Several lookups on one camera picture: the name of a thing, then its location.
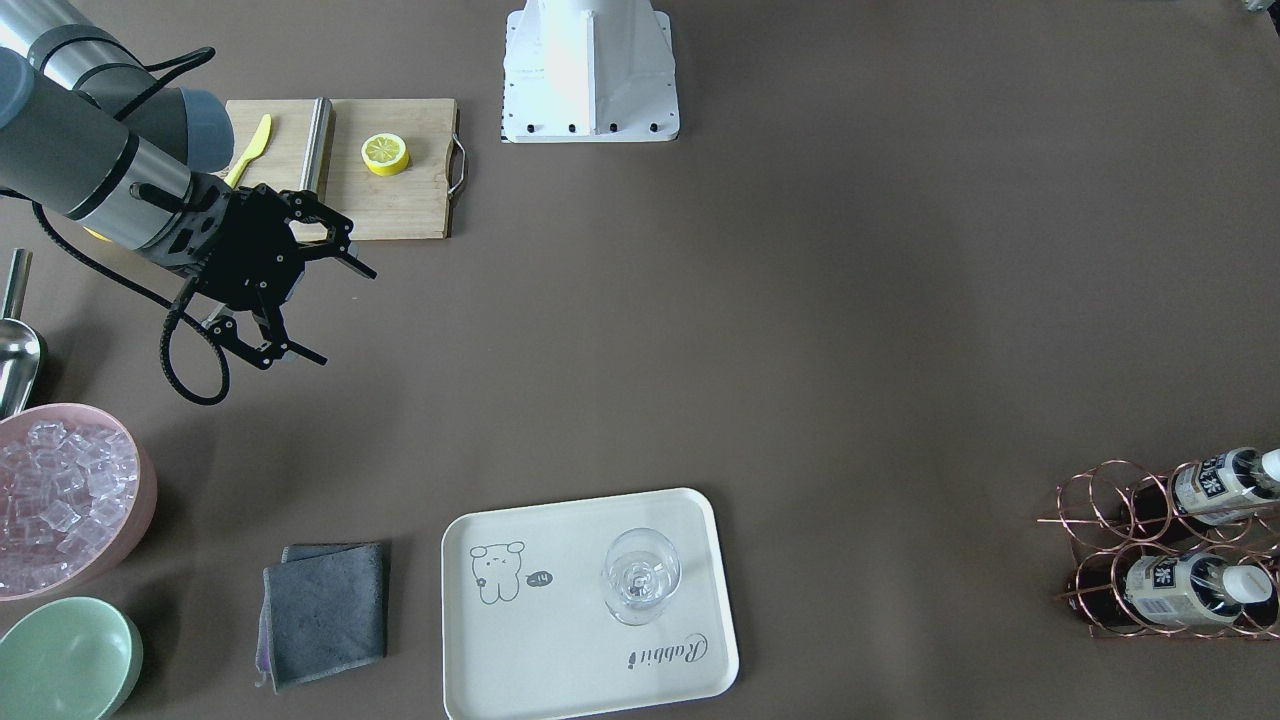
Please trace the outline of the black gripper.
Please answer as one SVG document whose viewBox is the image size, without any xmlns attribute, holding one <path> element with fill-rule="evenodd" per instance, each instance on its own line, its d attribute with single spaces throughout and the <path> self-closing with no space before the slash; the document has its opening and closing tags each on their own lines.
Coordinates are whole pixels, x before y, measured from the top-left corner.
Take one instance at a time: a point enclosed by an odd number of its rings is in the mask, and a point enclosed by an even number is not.
<svg viewBox="0 0 1280 720">
<path fill-rule="evenodd" d="M 302 357 L 320 366 L 324 355 L 293 341 L 283 324 L 284 305 L 301 277 L 291 222 L 320 225 L 324 237 L 300 243 L 305 263 L 334 258 L 366 279 L 378 272 L 356 255 L 355 223 L 319 200 L 314 191 L 275 191 L 268 184 L 233 190 L 220 179 L 197 179 L 192 195 L 165 234 L 165 264 L 198 279 L 197 291 L 220 304 L 204 319 L 212 342 L 250 365 L 266 370 Z M 236 314 L 253 311 L 260 342 L 241 337 Z M 266 315 L 260 313 L 264 307 Z"/>
</svg>

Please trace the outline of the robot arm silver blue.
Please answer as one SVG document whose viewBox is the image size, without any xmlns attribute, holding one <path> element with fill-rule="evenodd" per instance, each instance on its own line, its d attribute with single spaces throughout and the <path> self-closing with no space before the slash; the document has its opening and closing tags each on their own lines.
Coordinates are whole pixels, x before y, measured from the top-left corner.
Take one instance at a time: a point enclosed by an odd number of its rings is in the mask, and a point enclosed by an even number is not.
<svg viewBox="0 0 1280 720">
<path fill-rule="evenodd" d="M 233 132 L 210 94 L 164 87 L 67 1 L 3 4 L 3 187 L 186 279 L 221 305 L 212 341 L 256 368 L 297 355 L 282 306 L 305 265 L 358 274 L 352 220 L 311 191 L 232 187 Z"/>
</svg>

